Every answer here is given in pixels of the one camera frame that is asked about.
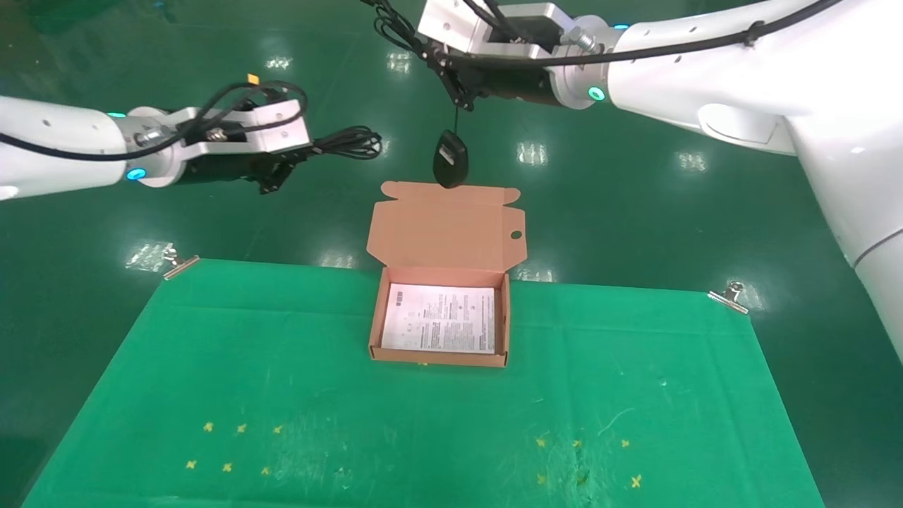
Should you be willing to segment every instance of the metal clip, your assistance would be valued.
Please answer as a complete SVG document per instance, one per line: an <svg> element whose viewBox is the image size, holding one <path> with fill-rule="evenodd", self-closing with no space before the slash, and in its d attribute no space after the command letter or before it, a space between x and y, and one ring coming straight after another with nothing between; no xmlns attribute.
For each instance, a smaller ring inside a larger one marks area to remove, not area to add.
<svg viewBox="0 0 903 508"><path fill-rule="evenodd" d="M200 261L200 257L198 256L191 256L188 259L182 259L182 257L179 256L179 253L176 252L176 249L174 249L173 247L170 247L163 251L163 259L166 259L172 265L172 269L163 274L163 280L172 279L173 277L187 270L191 265Z"/></svg>
<svg viewBox="0 0 903 508"><path fill-rule="evenodd" d="M737 303L737 296L740 296L742 292L743 285L740 282L731 281L723 293L709 291L709 298L745 315L749 313L749 309Z"/></svg>

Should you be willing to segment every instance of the metal bracket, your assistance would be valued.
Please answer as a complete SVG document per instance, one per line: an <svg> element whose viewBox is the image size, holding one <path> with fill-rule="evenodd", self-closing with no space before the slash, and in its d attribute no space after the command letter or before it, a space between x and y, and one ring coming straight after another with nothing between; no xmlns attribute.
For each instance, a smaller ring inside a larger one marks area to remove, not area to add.
<svg viewBox="0 0 903 508"><path fill-rule="evenodd" d="M461 82L459 70L452 69L447 47L438 42L429 42L417 56L439 77L455 107L473 111L473 101L478 94Z"/></svg>
<svg viewBox="0 0 903 508"><path fill-rule="evenodd" d="M163 280L170 280L173 277L181 274L183 271L187 270L191 265L200 261L200 257L191 256L188 259L182 259L179 256L179 253L172 247L168 248L163 252L163 259L172 264L172 269L170 271L163 274Z"/></svg>
<svg viewBox="0 0 903 508"><path fill-rule="evenodd" d="M737 296L740 296L742 292L743 285L740 282L731 281L723 293L709 291L709 298L745 315L749 313L749 309L737 303Z"/></svg>

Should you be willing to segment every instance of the cable connector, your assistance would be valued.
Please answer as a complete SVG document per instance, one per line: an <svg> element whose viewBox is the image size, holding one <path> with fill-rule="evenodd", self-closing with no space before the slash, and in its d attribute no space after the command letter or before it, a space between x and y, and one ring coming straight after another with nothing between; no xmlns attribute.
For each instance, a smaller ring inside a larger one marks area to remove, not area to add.
<svg viewBox="0 0 903 508"><path fill-rule="evenodd" d="M758 20L754 24L751 24L745 32L746 37L743 38L743 45L748 48L755 46L756 41L763 35L759 30L763 26L765 26L765 22L762 20Z"/></svg>

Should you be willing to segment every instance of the green floor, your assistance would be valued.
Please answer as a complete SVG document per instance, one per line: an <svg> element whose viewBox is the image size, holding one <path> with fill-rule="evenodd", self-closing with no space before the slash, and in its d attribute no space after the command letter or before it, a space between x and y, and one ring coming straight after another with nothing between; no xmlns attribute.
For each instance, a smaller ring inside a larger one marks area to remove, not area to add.
<svg viewBox="0 0 903 508"><path fill-rule="evenodd" d="M396 0L413 19L421 3ZM560 5L631 23L742 3ZM379 184L431 177L452 108L372 18L355 0L0 0L0 94L180 108L254 72L307 90L315 136L366 124L386 139L376 161L313 160L272 196L123 184L0 206L0 505L22 500L158 285L126 268L141 246L378 267L364 248ZM514 277L699 291L741 280L826 504L899 507L903 368L795 159L605 107L484 100L460 133L471 183L523 193L530 258Z"/></svg>

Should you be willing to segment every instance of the black cable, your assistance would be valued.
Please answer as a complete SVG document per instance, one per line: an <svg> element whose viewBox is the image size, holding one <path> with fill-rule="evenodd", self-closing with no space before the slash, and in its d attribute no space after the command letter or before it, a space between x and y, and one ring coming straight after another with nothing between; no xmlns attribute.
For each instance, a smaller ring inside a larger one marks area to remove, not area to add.
<svg viewBox="0 0 903 508"><path fill-rule="evenodd" d="M743 32L731 33L714 37L711 39L703 39L701 41L683 42L680 44L670 44L667 46L657 46L654 48L644 48L641 50L633 50L628 52L601 53L583 56L570 56L559 58L541 58L536 60L527 59L507 59L494 57L481 57L475 55L467 56L449 56L450 65L480 65L492 67L495 69L528 69L536 67L552 67L562 65L587 65L593 63L609 63L612 61L640 60L644 58L654 58L657 56L667 56L673 54L683 54L688 52L701 52L705 50L713 50L723 46L733 44L752 45L756 39L763 35L784 30L789 26L800 23L823 10L839 4L842 0L816 0L815 2L803 7L802 9L788 14L771 23L755 22L751 24L748 30Z"/></svg>
<svg viewBox="0 0 903 508"><path fill-rule="evenodd" d="M377 19L373 28L379 35L395 46L410 52L420 53L423 43L417 39L417 31L410 21L388 3L388 0L362 0L373 5L377 11Z"/></svg>
<svg viewBox="0 0 903 508"><path fill-rule="evenodd" d="M265 89L286 89L290 91L294 91L301 96L300 107L298 112L292 115L289 118L273 122L270 124L265 124L262 126L255 127L245 127L243 129L234 129L234 131L244 132L252 132L255 130L262 130L265 128L273 128L273 127L281 127L283 125L290 124L303 116L304 112L307 110L307 94L304 93L300 87L293 85L292 83L274 80L274 81L266 81L260 83L259 85L251 85L250 83L234 83L224 87L220 91L218 91L210 100L207 101L199 110L195 118L192 120L182 124L182 126L176 130L175 134L171 137L167 138L165 141L158 143L153 146L148 146L147 148L143 148L141 150L135 150L134 152L125 152L123 154L82 154L79 152L67 152L65 150L57 150L56 148L48 148L47 146L40 146L34 143L29 143L27 141L23 141L22 139L18 139L16 137L8 136L6 134L0 133L0 143L6 143L10 146L15 146L17 148L22 148L22 150L28 150L30 152L34 152L36 154L47 155L50 157L58 157L61 159L69 159L76 161L91 161L91 162L115 162L115 161L125 161L137 159L140 157L144 157L150 154L154 154L168 148L176 143L185 139L188 135L194 132L202 132L207 130L206 126L211 125L211 121L216 119L219 122L223 117L225 117L228 113L230 113L234 108L237 108L241 105L247 98L255 93L263 91ZM237 90L237 89L248 89L244 94L242 94L241 98L235 100L230 108L224 109L220 111L214 118L205 118L205 116L213 109L214 106L217 105L224 97L226 97L229 92Z"/></svg>
<svg viewBox="0 0 903 508"><path fill-rule="evenodd" d="M302 149L305 158L313 155L340 155L349 159L370 160L382 153L383 138L366 126L343 128L313 141Z"/></svg>
<svg viewBox="0 0 903 508"><path fill-rule="evenodd" d="M499 22L499 20L497 20L496 18L492 17L491 14L484 11L483 8L480 7L479 5L477 5L477 3L474 2L473 0L464 0L464 3L467 4L468 7L470 7L470 10L473 11L473 13L476 14L479 19L486 22L486 24L488 24L489 27L492 28L493 30L498 30L499 32L502 32L503 34L505 34L505 36L508 39L511 39L512 41L517 38L517 36L514 33L511 33L508 30L506 30L505 27L502 26L502 24Z"/></svg>
<svg viewBox="0 0 903 508"><path fill-rule="evenodd" d="M501 7L498 6L496 0L483 0L483 3L489 8L492 15L496 16L498 24L501 26L503 33L507 33L512 40L520 40L520 42L530 43L532 38L528 33L518 29L502 14Z"/></svg>

